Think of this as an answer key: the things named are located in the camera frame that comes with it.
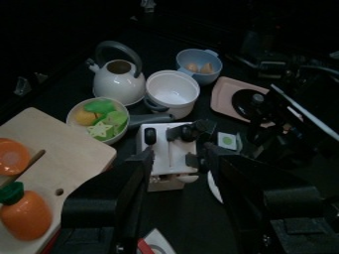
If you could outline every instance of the food in bowl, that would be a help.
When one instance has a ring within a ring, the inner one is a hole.
[[[112,144],[126,132],[128,111],[119,101],[94,98],[75,106],[67,123],[87,132],[94,139]]]
[[[214,73],[214,67],[211,63],[206,63],[202,68],[198,67],[195,63],[188,63],[186,69],[194,73],[211,74]]]

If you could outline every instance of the white bowl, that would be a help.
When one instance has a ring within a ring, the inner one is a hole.
[[[110,100],[111,103],[112,103],[112,106],[115,107],[116,111],[122,111],[126,113],[127,115],[127,124],[123,128],[123,130],[120,131],[120,133],[118,135],[115,135],[111,139],[107,139],[104,141],[102,141],[104,144],[107,145],[111,145],[114,144],[115,142],[118,142],[120,140],[120,138],[123,137],[126,131],[127,131],[127,126],[128,126],[128,123],[130,123],[130,114],[128,114],[128,110],[127,108],[124,107],[124,105],[115,99],[111,99],[111,98],[106,98],[106,97],[98,97],[98,98],[91,98],[91,99],[87,99],[84,100],[83,102],[80,102],[74,108],[72,110],[70,111],[70,114],[68,114],[68,118],[67,118],[67,124],[75,128],[78,131],[86,133],[88,136],[90,136],[90,133],[88,133],[88,130],[87,130],[87,126],[83,126],[78,123],[76,121],[76,117],[75,115],[78,114],[78,112],[84,109],[84,106],[90,103],[90,102],[94,102],[94,101],[103,101],[103,100]]]
[[[194,64],[198,69],[202,69],[206,64],[211,64],[212,72],[192,72],[187,69],[190,64]],[[223,69],[223,63],[216,52],[211,50],[188,49],[176,55],[176,67],[179,71],[183,71],[191,75],[198,83],[204,86],[211,84],[218,79]]]
[[[160,70],[147,78],[146,93],[144,104],[151,111],[172,114],[178,120],[191,113],[200,86],[188,74],[178,70]]]

